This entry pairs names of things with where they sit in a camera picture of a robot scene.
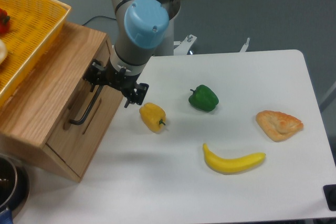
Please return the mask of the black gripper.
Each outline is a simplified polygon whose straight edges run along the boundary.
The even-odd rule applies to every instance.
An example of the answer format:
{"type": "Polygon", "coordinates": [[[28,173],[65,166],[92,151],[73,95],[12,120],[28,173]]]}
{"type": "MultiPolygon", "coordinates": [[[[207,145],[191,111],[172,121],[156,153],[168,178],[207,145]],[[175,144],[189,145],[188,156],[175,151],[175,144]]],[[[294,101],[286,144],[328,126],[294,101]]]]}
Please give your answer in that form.
{"type": "Polygon", "coordinates": [[[93,59],[82,79],[90,83],[90,92],[93,92],[96,86],[104,85],[121,91],[127,99],[124,105],[127,108],[130,104],[142,105],[149,89],[147,83],[136,83],[138,77],[139,74],[135,76],[126,75],[124,68],[117,71],[110,63],[104,67],[101,61],[93,59]]]}

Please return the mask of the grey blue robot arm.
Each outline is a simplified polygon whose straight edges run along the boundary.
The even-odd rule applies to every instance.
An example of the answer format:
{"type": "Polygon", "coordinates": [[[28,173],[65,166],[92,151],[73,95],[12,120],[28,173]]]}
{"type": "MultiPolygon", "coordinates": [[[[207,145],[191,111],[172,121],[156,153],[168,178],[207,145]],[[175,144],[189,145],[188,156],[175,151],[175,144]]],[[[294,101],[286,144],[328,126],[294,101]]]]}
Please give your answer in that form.
{"type": "Polygon", "coordinates": [[[107,64],[102,67],[93,63],[87,81],[119,90],[126,105],[141,105],[149,86],[136,81],[164,40],[173,18],[169,8],[181,0],[111,1],[119,35],[107,64]]]}

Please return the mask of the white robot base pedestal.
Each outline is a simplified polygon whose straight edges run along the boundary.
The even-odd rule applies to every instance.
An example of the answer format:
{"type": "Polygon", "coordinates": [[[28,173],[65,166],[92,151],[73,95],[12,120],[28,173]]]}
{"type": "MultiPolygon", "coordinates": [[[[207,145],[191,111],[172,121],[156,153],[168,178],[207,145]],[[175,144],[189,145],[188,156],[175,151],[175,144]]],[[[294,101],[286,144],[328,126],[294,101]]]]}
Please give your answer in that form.
{"type": "Polygon", "coordinates": [[[174,55],[174,20],[179,14],[181,2],[171,2],[163,5],[169,15],[169,25],[165,32],[164,39],[155,49],[154,56],[172,56],[174,55]]]}

